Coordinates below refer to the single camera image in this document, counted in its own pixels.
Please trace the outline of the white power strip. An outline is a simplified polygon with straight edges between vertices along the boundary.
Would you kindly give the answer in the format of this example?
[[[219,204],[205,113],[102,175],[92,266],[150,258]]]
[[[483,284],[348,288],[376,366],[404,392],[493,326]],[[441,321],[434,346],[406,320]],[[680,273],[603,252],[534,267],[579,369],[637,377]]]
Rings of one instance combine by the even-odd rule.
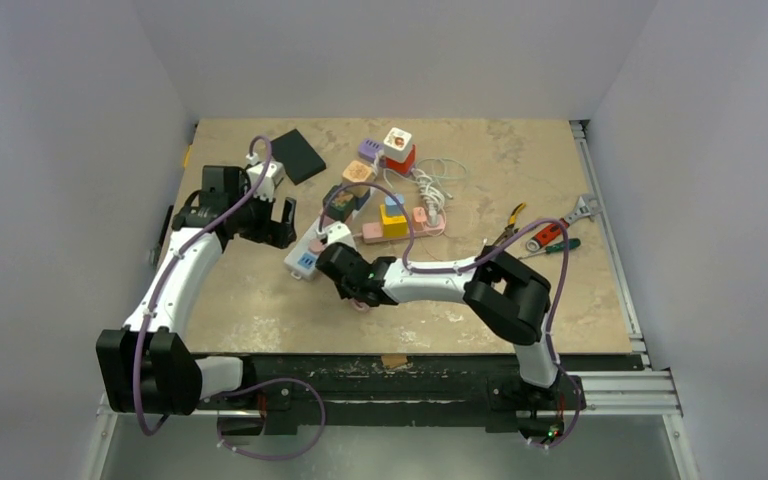
[[[353,233],[355,237],[356,247],[357,247],[357,238],[359,231],[359,218],[360,214],[363,211],[365,205],[368,203],[368,199],[371,196],[371,192],[364,197],[359,198],[360,200],[360,209],[357,210],[354,215],[347,220],[345,223]],[[320,253],[313,253],[309,249],[309,244],[311,240],[314,238],[314,229],[320,229],[323,226],[327,226],[334,222],[340,222],[340,221],[333,221],[331,219],[328,219],[325,216],[325,213],[323,211],[323,204],[320,207],[319,211],[317,212],[316,216],[313,219],[313,222],[311,225],[304,231],[303,234],[300,234],[297,238],[297,241],[295,245],[292,247],[292,249],[289,251],[287,256],[284,259],[284,265],[290,272],[291,276],[297,280],[306,280],[311,281],[318,275],[318,270],[315,268],[316,260],[319,257]]]

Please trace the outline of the black box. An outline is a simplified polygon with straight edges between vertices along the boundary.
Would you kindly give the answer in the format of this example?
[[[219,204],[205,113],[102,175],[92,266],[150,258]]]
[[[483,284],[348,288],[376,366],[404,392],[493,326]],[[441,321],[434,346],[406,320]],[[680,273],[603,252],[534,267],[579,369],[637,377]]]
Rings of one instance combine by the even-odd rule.
[[[299,185],[326,170],[321,155],[298,129],[284,133],[271,141],[273,157],[283,164],[294,185]]]

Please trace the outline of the yellow handled pliers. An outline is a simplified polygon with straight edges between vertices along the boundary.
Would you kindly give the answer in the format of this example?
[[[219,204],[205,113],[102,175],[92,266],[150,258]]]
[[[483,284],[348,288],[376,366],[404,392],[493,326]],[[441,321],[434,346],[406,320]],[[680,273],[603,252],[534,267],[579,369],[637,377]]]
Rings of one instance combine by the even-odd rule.
[[[520,213],[526,208],[526,203],[522,202],[516,205],[513,210],[510,212],[506,226],[502,230],[502,233],[495,239],[495,241],[492,243],[493,246],[498,246],[507,241],[509,238],[511,238],[514,234],[517,233],[518,228],[516,227],[517,219],[520,215]]]

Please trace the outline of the green handled screwdriver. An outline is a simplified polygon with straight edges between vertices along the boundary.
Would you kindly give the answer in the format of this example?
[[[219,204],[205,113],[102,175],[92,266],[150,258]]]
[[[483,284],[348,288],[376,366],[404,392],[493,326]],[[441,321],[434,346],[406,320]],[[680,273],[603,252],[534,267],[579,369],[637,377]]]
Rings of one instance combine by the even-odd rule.
[[[521,256],[520,259],[523,260],[523,259],[527,259],[535,256],[561,253],[564,251],[565,248],[569,250],[575,250],[579,248],[581,244],[582,244],[581,240],[579,238],[574,237],[574,238],[570,238],[568,241],[557,242],[557,243],[548,245],[535,252],[528,253],[527,255]]]

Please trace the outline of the red handled adjustable wrench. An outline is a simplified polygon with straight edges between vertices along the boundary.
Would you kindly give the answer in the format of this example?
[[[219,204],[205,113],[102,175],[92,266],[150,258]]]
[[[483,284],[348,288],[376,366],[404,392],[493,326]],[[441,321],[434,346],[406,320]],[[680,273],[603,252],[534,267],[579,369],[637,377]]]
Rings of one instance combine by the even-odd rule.
[[[565,216],[559,218],[559,222],[565,228],[569,228],[575,222],[583,218],[592,218],[601,211],[601,204],[595,194],[583,194],[577,199],[574,208]],[[526,242],[526,249],[529,253],[536,253],[548,246],[560,234],[561,229],[559,226],[549,224]]]

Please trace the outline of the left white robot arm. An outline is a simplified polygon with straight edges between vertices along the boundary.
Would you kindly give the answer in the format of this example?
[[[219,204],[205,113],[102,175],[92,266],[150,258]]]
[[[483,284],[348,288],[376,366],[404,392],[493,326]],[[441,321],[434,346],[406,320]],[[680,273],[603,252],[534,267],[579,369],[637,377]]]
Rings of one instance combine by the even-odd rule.
[[[288,248],[297,238],[296,201],[284,201],[272,217],[279,162],[246,168],[209,165],[201,186],[171,219],[167,252],[149,290],[119,329],[103,331],[96,354],[113,410],[189,415],[205,398],[219,394],[232,408],[257,399],[258,382],[233,356],[196,358],[181,335],[208,274],[236,237]]]

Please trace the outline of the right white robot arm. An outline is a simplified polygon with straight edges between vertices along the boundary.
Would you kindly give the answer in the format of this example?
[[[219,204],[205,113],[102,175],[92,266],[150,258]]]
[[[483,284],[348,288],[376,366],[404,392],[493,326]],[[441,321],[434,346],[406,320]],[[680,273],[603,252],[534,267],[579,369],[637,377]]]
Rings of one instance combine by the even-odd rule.
[[[544,407],[561,391],[559,367],[547,338],[553,319],[551,284],[505,251],[451,262],[416,262],[396,257],[366,261],[359,251],[335,243],[319,254],[315,268],[330,279],[342,299],[370,308],[419,301],[468,306],[497,337],[511,343],[519,365],[521,392]]]

